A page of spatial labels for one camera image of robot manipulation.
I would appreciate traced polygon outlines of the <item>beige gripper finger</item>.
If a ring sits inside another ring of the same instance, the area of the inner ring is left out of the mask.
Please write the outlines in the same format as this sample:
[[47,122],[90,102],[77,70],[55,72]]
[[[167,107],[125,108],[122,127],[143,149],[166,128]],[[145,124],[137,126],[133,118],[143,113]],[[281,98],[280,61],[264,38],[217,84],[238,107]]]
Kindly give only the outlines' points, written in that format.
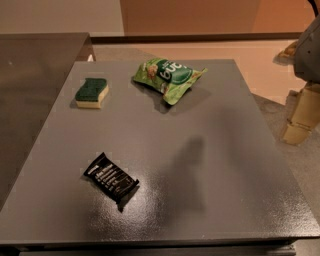
[[299,145],[320,123],[320,85],[307,83],[299,92],[291,90],[286,110],[282,140],[290,145]]
[[292,59],[295,56],[297,45],[297,41],[292,42],[289,46],[287,46],[283,51],[279,53],[279,56],[282,58]]

